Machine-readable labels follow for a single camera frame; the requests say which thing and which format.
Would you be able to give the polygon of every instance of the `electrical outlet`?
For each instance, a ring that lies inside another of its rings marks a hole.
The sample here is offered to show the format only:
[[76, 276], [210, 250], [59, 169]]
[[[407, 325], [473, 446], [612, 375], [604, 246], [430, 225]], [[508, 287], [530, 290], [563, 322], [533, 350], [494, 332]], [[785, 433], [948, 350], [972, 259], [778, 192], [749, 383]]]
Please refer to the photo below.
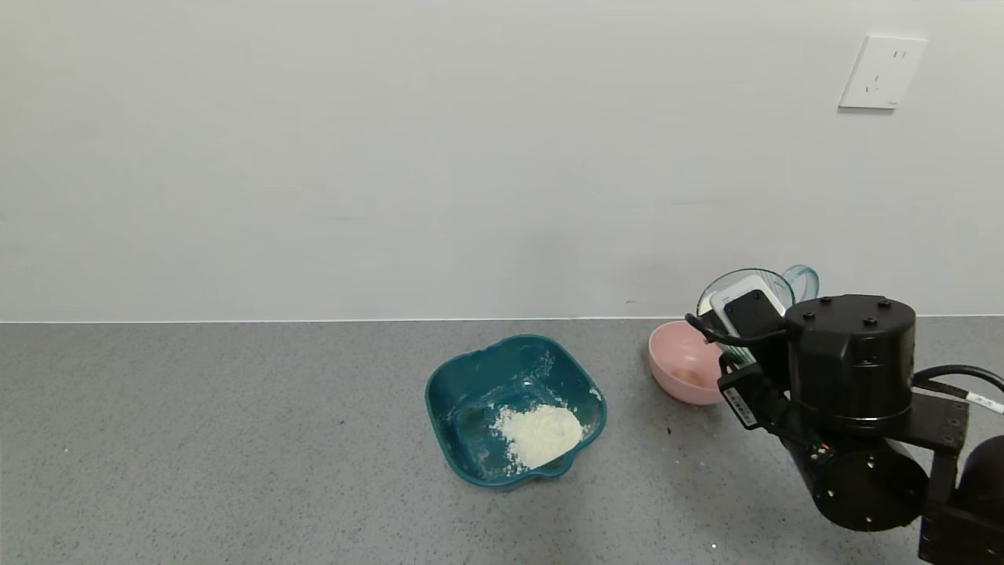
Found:
[[840, 106], [899, 107], [927, 46], [927, 39], [865, 37]]

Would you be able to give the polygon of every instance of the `gray countertop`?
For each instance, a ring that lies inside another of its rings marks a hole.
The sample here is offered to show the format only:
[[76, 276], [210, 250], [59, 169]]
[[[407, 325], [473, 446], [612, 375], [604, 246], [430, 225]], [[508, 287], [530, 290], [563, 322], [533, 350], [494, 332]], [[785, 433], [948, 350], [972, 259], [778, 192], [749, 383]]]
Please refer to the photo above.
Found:
[[[776, 440], [661, 393], [657, 325], [2, 326], [3, 562], [917, 562], [916, 524], [832, 526]], [[495, 494], [447, 467], [423, 392], [519, 333], [564, 345], [609, 419], [560, 480]], [[1002, 341], [1004, 319], [923, 319], [918, 365], [1000, 372]], [[974, 408], [968, 447], [1002, 423]]]

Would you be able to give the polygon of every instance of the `teal bowl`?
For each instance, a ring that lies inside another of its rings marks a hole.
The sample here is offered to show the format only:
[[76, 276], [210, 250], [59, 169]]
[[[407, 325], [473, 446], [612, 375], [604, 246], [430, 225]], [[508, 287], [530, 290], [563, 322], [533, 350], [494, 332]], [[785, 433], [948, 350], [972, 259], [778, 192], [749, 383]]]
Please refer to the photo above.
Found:
[[[582, 440], [542, 467], [514, 472], [506, 442], [491, 426], [502, 408], [526, 411], [540, 404], [571, 410]], [[563, 347], [542, 336], [513, 336], [447, 361], [429, 378], [426, 406], [453, 471], [496, 491], [564, 475], [606, 426], [606, 401], [595, 383]]]

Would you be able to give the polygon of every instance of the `white powder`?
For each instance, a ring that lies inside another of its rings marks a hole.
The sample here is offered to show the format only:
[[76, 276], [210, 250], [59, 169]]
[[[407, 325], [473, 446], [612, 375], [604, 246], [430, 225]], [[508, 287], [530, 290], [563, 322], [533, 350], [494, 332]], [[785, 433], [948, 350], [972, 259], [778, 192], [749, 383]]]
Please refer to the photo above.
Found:
[[506, 456], [522, 472], [563, 456], [582, 440], [582, 427], [568, 408], [540, 405], [528, 412], [499, 410], [492, 430], [508, 443]]

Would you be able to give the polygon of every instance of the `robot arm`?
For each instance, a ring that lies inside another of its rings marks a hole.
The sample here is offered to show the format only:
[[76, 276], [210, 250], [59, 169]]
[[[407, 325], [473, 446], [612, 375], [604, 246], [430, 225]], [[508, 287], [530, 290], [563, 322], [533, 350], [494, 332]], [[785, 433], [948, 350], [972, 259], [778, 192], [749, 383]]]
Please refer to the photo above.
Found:
[[[747, 430], [777, 436], [819, 512], [834, 524], [883, 531], [921, 523], [919, 556], [941, 563], [1004, 564], [1004, 437], [979, 446], [956, 486], [970, 400], [1004, 406], [934, 382], [969, 366], [914, 373], [916, 313], [885, 297], [846, 295], [799, 303], [783, 318], [759, 292], [717, 315], [688, 316], [709, 342], [748, 348], [756, 363], [723, 355], [719, 389]], [[942, 398], [915, 388], [945, 393]], [[902, 444], [934, 452], [930, 475]]]

